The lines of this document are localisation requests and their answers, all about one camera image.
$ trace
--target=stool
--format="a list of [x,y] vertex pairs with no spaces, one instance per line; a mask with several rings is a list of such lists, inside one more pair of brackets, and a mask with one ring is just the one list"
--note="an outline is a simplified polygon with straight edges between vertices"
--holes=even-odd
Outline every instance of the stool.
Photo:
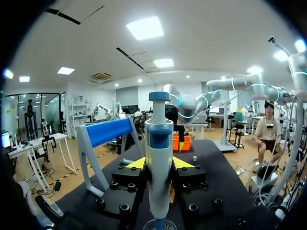
[[242,129],[244,129],[244,125],[241,125],[241,124],[237,124],[235,126],[236,128],[236,132],[235,132],[235,136],[237,138],[237,136],[239,136],[239,139],[238,139],[238,143],[236,142],[236,138],[235,138],[235,146],[237,148],[243,148],[244,149],[244,145],[240,144],[241,142],[241,136],[244,136],[244,133],[242,132]]
[[214,117],[212,117],[212,116],[207,117],[206,122],[209,123],[209,131],[210,132],[215,131],[214,128],[211,128],[211,124],[215,123]]

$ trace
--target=black chair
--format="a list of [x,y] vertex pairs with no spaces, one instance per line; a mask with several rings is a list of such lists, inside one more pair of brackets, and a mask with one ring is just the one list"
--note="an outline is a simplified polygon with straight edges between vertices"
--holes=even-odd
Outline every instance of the black chair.
[[211,131],[215,131],[214,128],[211,128],[211,124],[212,124],[212,123],[215,123],[214,117],[208,116],[207,119],[206,119],[206,122],[209,123],[209,131],[210,131],[210,132],[211,132]]
[[235,133],[236,138],[237,138],[237,136],[239,136],[238,143],[236,142],[236,138],[235,138],[235,146],[237,148],[243,148],[244,149],[244,145],[240,144],[241,136],[244,136],[244,133],[242,132],[242,129],[244,129],[244,125],[237,124],[235,126],[235,128],[236,128],[236,133]]
[[140,130],[140,128],[141,128],[141,118],[142,118],[142,116],[134,117],[134,118],[133,118],[133,123],[134,123],[134,126],[135,126],[136,131],[137,131],[142,137],[144,137],[143,134],[142,134],[142,132],[141,132],[141,130]]

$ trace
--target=robotic arm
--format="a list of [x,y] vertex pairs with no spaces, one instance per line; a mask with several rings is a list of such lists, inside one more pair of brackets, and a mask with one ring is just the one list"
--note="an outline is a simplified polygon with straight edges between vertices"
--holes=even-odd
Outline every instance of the robotic arm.
[[255,100],[269,100],[279,104],[292,101],[292,97],[283,87],[264,84],[262,74],[251,74],[227,80],[212,80],[207,82],[207,87],[208,93],[197,98],[178,92],[173,85],[165,85],[162,91],[169,93],[170,103],[178,108],[178,119],[183,124],[191,123],[212,102],[219,100],[221,98],[220,90],[250,89],[253,91]]

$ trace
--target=man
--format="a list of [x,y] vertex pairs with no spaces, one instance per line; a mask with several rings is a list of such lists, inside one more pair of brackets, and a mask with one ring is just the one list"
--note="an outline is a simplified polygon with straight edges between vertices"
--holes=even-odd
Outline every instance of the man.
[[134,113],[134,117],[142,116],[142,113],[140,112],[140,108]]
[[266,102],[264,105],[265,116],[260,119],[257,124],[255,132],[255,141],[258,144],[258,159],[259,164],[254,168],[254,173],[258,173],[263,167],[263,158],[265,150],[270,150],[273,152],[274,145],[276,142],[276,148],[273,153],[274,157],[270,164],[273,164],[281,157],[282,147],[280,145],[281,133],[279,129],[279,123],[276,118],[274,118],[274,103]]

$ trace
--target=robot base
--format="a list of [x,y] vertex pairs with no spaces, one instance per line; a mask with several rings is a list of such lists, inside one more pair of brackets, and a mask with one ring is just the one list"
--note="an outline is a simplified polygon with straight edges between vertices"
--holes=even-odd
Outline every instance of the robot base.
[[229,141],[226,141],[225,144],[222,144],[221,140],[215,140],[214,143],[221,152],[228,152],[228,151],[236,152],[237,150],[236,146],[231,144]]

